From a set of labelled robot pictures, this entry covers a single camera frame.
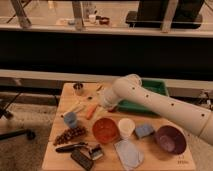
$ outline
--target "red plate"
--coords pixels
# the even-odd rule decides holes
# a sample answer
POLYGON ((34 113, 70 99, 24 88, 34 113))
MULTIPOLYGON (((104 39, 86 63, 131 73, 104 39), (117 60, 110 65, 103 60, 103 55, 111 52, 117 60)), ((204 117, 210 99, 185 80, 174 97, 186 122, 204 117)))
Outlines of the red plate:
POLYGON ((92 131, 95 138, 102 144, 112 142, 119 136, 117 125, 109 118, 97 120, 93 125, 92 131))

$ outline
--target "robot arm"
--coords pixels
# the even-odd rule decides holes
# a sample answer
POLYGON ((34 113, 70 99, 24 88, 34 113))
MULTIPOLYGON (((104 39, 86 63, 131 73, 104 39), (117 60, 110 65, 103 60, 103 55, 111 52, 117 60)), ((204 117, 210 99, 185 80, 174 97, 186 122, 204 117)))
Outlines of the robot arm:
POLYGON ((143 105, 213 145, 213 116, 208 109, 151 92, 141 87, 141 78, 128 75, 117 79, 100 94, 100 104, 107 109, 126 99, 143 105))

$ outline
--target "cloth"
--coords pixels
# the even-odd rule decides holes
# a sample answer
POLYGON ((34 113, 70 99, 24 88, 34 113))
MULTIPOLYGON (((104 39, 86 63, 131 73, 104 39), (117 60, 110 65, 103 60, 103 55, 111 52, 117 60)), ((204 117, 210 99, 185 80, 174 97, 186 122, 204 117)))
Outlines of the cloth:
POLYGON ((143 124, 135 128, 135 134, 137 135, 138 139, 153 134, 154 132, 155 130, 150 124, 143 124))
POLYGON ((114 146, 126 171, 133 170, 142 163, 143 153, 130 140, 121 140, 114 146))

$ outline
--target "white container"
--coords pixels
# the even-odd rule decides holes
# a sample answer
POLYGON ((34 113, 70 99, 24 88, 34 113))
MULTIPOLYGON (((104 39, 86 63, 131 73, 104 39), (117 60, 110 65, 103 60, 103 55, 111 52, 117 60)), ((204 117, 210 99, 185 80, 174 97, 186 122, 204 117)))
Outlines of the white container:
POLYGON ((122 139, 128 139, 135 129, 135 123, 129 118, 123 118, 118 122, 118 129, 122 139))
POLYGON ((95 14, 90 14, 89 15, 89 21, 90 21, 90 23, 95 23, 96 22, 96 15, 95 14))

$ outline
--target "green tray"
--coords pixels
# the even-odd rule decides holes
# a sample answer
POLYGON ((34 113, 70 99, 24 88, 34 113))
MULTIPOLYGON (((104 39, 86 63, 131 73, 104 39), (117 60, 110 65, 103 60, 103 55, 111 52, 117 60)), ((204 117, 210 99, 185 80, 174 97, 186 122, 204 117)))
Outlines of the green tray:
MULTIPOLYGON (((155 93, 159 93, 165 96, 168 96, 168 91, 165 86, 165 83, 163 81, 157 81, 157 80, 146 80, 142 79, 142 87, 146 88, 147 90, 150 90, 155 93)), ((119 111, 126 111, 126 112, 134 112, 134 113, 144 113, 144 114, 155 114, 148 108, 135 104, 133 102, 122 100, 118 104, 118 110, 119 111)))

